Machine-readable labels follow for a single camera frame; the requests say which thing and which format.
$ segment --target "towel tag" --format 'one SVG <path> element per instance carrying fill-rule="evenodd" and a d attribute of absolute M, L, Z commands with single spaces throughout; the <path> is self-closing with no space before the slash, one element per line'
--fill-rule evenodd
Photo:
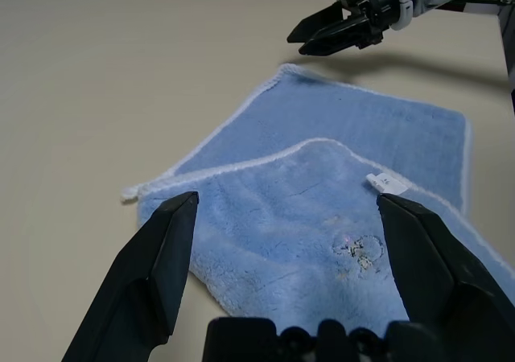
<path fill-rule="evenodd" d="M 408 190 L 406 185 L 386 173 L 381 173 L 380 175 L 369 174 L 366 179 L 379 193 L 400 195 Z"/>

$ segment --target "white table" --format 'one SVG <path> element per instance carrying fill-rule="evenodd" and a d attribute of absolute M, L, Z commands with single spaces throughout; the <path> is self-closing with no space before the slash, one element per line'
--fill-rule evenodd
<path fill-rule="evenodd" d="M 60 360 L 134 234 L 120 190 L 152 179 L 281 63 L 464 113 L 472 221 L 515 265 L 515 118 L 492 16 L 434 11 L 385 42 L 301 57 L 286 36 L 332 0 L 0 0 L 0 352 Z M 223 312 L 189 278 L 153 361 L 201 360 Z"/>

